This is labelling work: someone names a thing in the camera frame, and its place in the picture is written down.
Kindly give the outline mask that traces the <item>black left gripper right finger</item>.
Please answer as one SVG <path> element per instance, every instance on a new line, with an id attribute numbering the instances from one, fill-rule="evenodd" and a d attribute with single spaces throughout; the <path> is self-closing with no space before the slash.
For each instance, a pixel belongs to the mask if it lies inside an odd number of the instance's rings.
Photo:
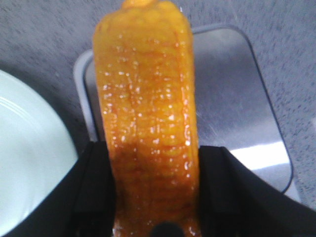
<path id="1" fill-rule="evenodd" d="M 316 213 L 277 191 L 225 147 L 199 149 L 204 237 L 314 237 Z"/>

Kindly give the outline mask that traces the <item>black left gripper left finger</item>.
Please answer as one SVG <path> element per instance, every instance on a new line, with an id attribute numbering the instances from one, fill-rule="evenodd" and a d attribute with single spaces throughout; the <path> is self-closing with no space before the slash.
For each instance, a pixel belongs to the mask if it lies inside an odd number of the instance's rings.
<path id="1" fill-rule="evenodd" d="M 105 142 L 89 142 L 43 202 L 8 237 L 111 237 L 115 187 Z"/>

